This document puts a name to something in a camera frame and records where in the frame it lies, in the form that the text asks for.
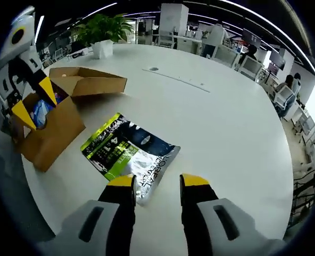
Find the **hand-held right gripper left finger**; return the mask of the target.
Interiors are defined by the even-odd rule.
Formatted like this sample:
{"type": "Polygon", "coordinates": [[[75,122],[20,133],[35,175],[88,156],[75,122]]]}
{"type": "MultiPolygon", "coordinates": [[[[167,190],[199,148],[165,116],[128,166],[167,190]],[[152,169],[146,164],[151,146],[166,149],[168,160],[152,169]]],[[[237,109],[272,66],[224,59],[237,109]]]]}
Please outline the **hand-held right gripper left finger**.
{"type": "Polygon", "coordinates": [[[41,255],[129,255],[135,224],[136,176],[119,176],[98,200],[89,200],[66,217],[61,231],[40,242],[41,255]]]}

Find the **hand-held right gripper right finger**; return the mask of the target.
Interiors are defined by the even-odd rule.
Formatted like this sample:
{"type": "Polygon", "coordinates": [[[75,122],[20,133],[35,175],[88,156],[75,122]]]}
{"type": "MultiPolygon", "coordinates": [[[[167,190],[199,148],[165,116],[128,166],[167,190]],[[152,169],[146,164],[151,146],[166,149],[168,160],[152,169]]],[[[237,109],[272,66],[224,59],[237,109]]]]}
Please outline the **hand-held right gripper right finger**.
{"type": "Polygon", "coordinates": [[[263,236],[248,213],[218,198],[200,176],[180,175],[180,200],[189,255],[275,255],[285,246],[263,236]]]}

